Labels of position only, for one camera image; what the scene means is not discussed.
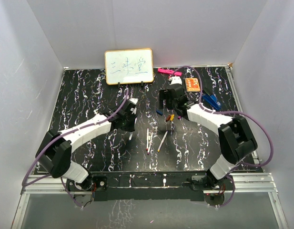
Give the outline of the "red white pen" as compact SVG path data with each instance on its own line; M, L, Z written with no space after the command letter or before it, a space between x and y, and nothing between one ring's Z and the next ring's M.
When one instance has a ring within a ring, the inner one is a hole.
M149 149L149 128L147 128L147 133L146 133L146 151Z

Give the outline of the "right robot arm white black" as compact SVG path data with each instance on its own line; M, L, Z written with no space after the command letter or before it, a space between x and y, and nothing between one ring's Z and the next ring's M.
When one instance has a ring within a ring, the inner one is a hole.
M178 116L201 124L218 135L221 155L199 181L212 189L222 186L223 178L257 149L257 141L246 118L207 111L202 103L190 100L180 84L173 84L159 91L159 108L163 107L174 110Z

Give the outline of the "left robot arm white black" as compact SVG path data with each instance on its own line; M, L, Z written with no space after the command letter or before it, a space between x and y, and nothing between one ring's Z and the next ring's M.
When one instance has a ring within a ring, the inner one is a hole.
M36 159L53 178L72 180L81 190L92 187L92 174L82 165L72 161L72 153L83 144L120 129L135 131L137 98L130 98L115 111L108 109L88 121L63 131L49 130L37 153Z

